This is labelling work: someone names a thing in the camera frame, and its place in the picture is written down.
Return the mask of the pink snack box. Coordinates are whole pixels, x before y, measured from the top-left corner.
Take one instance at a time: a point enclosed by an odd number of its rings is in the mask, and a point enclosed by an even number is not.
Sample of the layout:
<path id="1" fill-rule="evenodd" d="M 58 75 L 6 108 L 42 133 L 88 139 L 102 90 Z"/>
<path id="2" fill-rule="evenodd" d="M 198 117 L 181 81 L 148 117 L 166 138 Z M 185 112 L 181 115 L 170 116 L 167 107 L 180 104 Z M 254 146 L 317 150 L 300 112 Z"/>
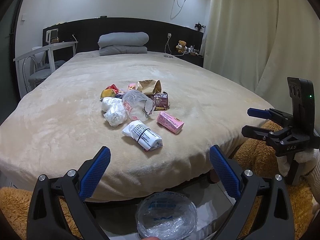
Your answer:
<path id="1" fill-rule="evenodd" d="M 171 116 L 165 112 L 160 112 L 157 117 L 157 123 L 165 127 L 167 130 L 174 134 L 180 133 L 184 126 L 184 122 L 180 119 Z"/>

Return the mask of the maroon packet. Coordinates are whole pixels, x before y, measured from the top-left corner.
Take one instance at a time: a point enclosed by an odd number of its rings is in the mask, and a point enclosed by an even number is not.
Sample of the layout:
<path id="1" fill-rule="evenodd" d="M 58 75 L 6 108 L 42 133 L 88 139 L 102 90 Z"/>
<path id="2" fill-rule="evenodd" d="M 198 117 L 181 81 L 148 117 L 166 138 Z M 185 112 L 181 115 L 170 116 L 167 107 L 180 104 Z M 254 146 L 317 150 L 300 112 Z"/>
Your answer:
<path id="1" fill-rule="evenodd" d="M 169 102 L 169 95 L 167 92 L 148 95 L 148 97 L 155 103 L 156 111 L 166 111 L 169 109 L 170 102 Z"/>

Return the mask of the white printed tissue pack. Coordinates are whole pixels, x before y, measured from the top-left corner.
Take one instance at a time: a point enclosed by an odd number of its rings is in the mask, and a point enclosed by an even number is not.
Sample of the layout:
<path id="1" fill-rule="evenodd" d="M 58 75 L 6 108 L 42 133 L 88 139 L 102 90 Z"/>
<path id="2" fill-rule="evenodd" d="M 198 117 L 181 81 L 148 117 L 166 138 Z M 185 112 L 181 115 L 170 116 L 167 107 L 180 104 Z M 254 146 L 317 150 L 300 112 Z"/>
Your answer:
<path id="1" fill-rule="evenodd" d="M 140 120 L 130 122 L 122 130 L 122 133 L 127 137 L 131 137 L 145 151 L 153 151 L 163 147 L 162 138 Z"/>

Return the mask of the clear plastic cup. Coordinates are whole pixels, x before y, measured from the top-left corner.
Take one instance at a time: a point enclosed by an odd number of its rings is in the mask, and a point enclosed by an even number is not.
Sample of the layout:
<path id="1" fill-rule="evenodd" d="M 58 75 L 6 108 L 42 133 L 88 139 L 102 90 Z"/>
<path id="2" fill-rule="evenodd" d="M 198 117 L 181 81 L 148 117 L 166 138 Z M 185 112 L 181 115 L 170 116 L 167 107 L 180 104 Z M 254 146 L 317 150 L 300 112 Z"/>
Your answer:
<path id="1" fill-rule="evenodd" d="M 138 90 L 129 90 L 122 97 L 127 115 L 132 121 L 144 122 L 155 109 L 155 103 Z"/>

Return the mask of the white plastic bag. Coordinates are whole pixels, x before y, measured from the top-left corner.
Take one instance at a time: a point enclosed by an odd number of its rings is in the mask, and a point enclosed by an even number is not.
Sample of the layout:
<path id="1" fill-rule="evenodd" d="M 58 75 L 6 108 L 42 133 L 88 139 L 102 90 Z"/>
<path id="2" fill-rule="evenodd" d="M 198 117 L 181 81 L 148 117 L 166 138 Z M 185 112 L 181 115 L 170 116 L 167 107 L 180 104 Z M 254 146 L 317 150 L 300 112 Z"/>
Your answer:
<path id="1" fill-rule="evenodd" d="M 112 127 L 117 127 L 127 120 L 127 113 L 119 98 L 105 97 L 102 100 L 101 110 L 105 120 Z"/>

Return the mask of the clear plastic-lined trash bin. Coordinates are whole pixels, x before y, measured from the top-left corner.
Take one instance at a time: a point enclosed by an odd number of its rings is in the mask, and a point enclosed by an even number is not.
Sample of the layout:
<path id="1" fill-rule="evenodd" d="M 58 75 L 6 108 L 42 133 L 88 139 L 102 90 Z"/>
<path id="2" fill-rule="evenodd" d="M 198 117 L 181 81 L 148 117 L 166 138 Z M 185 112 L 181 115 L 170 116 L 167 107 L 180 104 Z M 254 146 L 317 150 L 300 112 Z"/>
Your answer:
<path id="1" fill-rule="evenodd" d="M 183 194 L 154 193 L 137 207 L 136 225 L 143 238 L 185 239 L 196 230 L 197 209 Z"/>

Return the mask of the cream curtain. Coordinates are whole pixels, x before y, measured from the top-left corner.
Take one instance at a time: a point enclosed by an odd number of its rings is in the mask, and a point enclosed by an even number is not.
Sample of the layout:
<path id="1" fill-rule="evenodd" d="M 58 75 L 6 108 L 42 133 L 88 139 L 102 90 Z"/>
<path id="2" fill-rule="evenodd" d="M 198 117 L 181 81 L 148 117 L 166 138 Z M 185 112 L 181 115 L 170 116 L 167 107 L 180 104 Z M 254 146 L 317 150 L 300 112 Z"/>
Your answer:
<path id="1" fill-rule="evenodd" d="M 288 77 L 319 96 L 319 18 L 307 0 L 211 0 L 204 67 L 289 112 Z"/>

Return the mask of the beige plush bed blanket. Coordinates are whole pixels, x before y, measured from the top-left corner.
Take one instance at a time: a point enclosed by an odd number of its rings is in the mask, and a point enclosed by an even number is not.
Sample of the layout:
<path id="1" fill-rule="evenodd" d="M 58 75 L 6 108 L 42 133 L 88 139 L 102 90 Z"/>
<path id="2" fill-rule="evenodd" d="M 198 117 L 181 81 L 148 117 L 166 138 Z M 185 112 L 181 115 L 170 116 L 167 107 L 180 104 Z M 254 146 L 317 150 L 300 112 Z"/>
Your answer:
<path id="1" fill-rule="evenodd" d="M 158 80 L 168 94 L 167 113 L 184 125 L 175 134 L 157 123 L 159 113 L 140 102 L 125 102 L 126 122 L 147 114 L 144 124 L 162 147 L 146 151 L 104 117 L 101 93 L 109 85 Z M 208 172 L 211 146 L 230 155 L 244 142 L 244 126 L 261 126 L 250 108 L 270 103 L 214 72 L 162 53 L 101 56 L 76 54 L 26 94 L 1 124 L 1 171 L 20 189 L 33 190 L 37 178 L 63 176 L 106 146 L 111 162 L 92 200 L 128 200 L 175 187 Z"/>

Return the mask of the brown paper bag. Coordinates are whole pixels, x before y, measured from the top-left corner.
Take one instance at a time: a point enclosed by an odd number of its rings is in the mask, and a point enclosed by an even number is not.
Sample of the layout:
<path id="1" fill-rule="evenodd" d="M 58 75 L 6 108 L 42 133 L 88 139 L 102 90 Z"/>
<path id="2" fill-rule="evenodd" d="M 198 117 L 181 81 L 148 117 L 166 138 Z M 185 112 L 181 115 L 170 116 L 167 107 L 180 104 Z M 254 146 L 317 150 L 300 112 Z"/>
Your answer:
<path id="1" fill-rule="evenodd" d="M 154 95 L 162 92 L 162 85 L 159 80 L 143 80 L 137 82 L 136 90 L 145 95 Z"/>

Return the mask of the brown teddy bear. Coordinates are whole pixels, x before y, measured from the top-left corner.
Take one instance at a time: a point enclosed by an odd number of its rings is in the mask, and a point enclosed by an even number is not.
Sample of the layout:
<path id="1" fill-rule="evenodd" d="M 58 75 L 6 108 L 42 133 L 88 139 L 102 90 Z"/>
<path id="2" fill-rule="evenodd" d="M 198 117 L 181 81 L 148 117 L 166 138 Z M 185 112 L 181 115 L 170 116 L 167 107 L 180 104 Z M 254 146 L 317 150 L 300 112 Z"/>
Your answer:
<path id="1" fill-rule="evenodd" d="M 183 54 L 187 51 L 187 43 L 183 40 L 179 40 L 176 46 L 177 52 Z"/>

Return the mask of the pink patterned snack packet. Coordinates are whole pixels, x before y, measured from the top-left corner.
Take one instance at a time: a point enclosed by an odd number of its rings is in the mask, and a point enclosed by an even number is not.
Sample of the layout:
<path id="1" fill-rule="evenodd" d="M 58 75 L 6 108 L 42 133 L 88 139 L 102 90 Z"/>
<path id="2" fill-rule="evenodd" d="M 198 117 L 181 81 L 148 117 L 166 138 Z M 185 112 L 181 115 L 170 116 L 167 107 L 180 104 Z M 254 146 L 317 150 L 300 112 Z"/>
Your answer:
<path id="1" fill-rule="evenodd" d="M 131 83 L 131 84 L 129 84 L 128 85 L 128 88 L 127 88 L 127 90 L 136 90 L 136 88 L 137 88 L 137 84 L 136 83 Z"/>

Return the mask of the colourful yellow-red snack wrapper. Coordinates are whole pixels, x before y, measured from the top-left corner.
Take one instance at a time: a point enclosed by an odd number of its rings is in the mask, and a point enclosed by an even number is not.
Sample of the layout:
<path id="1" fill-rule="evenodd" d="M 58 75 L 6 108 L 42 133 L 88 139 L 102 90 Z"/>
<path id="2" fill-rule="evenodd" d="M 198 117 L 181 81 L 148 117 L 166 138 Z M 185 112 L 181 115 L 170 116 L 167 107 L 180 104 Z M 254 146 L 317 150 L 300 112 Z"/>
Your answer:
<path id="1" fill-rule="evenodd" d="M 122 89 L 119 89 L 115 84 L 112 84 L 108 87 L 106 87 L 102 93 L 100 94 L 100 98 L 121 98 L 124 94 L 124 91 Z"/>

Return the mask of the white metal chair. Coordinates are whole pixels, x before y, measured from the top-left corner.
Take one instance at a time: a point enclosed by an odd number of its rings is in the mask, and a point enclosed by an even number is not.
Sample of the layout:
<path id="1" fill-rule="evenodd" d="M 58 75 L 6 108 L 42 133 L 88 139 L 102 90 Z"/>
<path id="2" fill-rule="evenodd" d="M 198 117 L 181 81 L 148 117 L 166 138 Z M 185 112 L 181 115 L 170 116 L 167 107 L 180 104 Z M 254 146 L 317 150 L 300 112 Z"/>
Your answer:
<path id="1" fill-rule="evenodd" d="M 47 51 L 41 51 L 16 61 L 27 93 L 51 75 L 50 65 L 46 63 L 47 54 Z"/>

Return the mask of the grey folded pillow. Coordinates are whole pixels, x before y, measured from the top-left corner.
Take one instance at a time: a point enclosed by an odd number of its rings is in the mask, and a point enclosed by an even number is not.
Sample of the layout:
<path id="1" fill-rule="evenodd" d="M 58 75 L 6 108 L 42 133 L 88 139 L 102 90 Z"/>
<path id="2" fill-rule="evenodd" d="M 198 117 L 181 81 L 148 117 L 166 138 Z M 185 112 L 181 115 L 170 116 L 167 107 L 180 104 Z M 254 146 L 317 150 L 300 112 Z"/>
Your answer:
<path id="1" fill-rule="evenodd" d="M 147 54 L 146 44 L 149 36 L 144 32 L 109 33 L 101 35 L 98 40 L 99 55 Z"/>

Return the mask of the white side table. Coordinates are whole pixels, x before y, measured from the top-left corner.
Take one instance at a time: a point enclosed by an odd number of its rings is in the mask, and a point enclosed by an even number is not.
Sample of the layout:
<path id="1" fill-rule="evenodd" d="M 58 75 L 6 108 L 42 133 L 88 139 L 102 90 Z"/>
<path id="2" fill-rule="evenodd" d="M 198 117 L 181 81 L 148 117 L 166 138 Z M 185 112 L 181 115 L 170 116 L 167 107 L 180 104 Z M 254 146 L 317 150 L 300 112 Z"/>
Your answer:
<path id="1" fill-rule="evenodd" d="M 20 66 L 19 63 L 21 60 L 26 59 L 28 57 L 34 56 L 35 54 L 38 54 L 40 52 L 47 52 L 48 54 L 48 59 L 49 59 L 49 66 L 50 66 L 50 72 L 53 73 L 56 71 L 55 63 L 54 63 L 54 54 L 53 51 L 63 49 L 63 48 L 68 48 L 72 47 L 73 48 L 73 55 L 76 54 L 76 45 L 78 44 L 77 41 L 72 41 L 72 42 L 60 42 L 60 43 L 54 43 L 54 44 L 49 44 L 43 47 L 40 47 L 38 49 L 29 51 L 27 53 L 24 53 L 16 58 L 13 59 L 13 61 L 16 63 L 16 66 Z"/>

